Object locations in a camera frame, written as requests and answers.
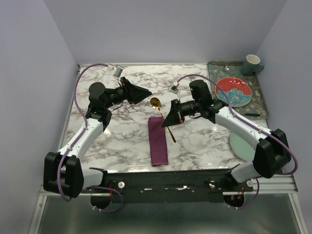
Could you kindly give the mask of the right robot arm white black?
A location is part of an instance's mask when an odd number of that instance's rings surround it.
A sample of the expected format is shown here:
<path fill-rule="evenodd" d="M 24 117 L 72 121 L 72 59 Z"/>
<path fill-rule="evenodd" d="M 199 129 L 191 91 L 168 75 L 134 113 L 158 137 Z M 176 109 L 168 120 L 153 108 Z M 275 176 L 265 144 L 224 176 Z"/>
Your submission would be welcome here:
<path fill-rule="evenodd" d="M 186 116 L 199 113 L 202 118 L 229 129 L 247 142 L 255 150 L 253 160 L 233 167 L 224 175 L 221 181 L 228 190 L 237 190 L 249 179 L 271 178 L 290 162 L 291 153 L 282 130 L 262 129 L 234 112 L 228 104 L 213 99 L 207 83 L 202 80 L 192 81 L 189 87 L 193 100 L 184 103 L 172 100 L 162 127 L 182 124 Z"/>

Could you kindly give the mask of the gold spoon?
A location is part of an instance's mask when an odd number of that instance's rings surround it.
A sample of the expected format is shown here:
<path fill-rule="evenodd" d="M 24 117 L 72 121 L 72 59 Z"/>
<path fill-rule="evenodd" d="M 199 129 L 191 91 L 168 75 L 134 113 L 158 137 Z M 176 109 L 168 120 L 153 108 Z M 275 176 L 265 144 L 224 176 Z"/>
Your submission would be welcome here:
<path fill-rule="evenodd" d="M 163 120 L 165 120 L 165 118 L 164 118 L 164 116 L 163 116 L 163 113 L 162 113 L 162 111 L 161 111 L 161 102 L 160 102 L 160 100 L 159 100 L 158 98 L 156 98 L 156 97 L 153 97 L 153 98 L 150 99 L 150 104 L 151 104 L 151 106 L 152 106 L 154 109 L 156 109 L 156 110 L 159 111 L 161 117 L 163 118 Z M 170 136 L 171 136 L 173 142 L 176 143 L 176 139 L 175 139 L 175 137 L 174 137 L 172 131 L 170 130 L 169 127 L 168 127 L 167 129 L 168 129 L 168 131 L 169 131 L 169 134 L 170 134 Z"/>

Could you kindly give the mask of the purple cloth napkin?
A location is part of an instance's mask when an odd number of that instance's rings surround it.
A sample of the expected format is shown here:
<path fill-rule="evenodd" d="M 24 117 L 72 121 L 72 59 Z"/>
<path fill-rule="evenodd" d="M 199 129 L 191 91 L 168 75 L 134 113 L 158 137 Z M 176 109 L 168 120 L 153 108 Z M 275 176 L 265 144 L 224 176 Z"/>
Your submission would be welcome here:
<path fill-rule="evenodd" d="M 148 134 L 151 165 L 153 167 L 168 165 L 168 151 L 165 129 L 161 127 L 162 117 L 149 117 Z"/>

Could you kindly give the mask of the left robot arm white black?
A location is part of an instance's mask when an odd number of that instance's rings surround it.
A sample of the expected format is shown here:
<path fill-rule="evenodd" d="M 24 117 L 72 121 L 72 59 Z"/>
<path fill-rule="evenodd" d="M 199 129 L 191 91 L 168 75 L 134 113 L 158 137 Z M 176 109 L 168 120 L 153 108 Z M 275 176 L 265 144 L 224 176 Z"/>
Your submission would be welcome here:
<path fill-rule="evenodd" d="M 120 82 L 121 85 L 115 89 L 106 88 L 101 82 L 89 87 L 90 103 L 83 125 L 63 148 L 56 153 L 49 152 L 44 159 L 44 190 L 60 194 L 69 202 L 86 188 L 92 187 L 98 193 L 107 189 L 108 180 L 103 177 L 104 171 L 83 167 L 81 161 L 109 125 L 112 117 L 110 107 L 125 100 L 129 104 L 138 104 L 152 94 L 125 77 Z"/>

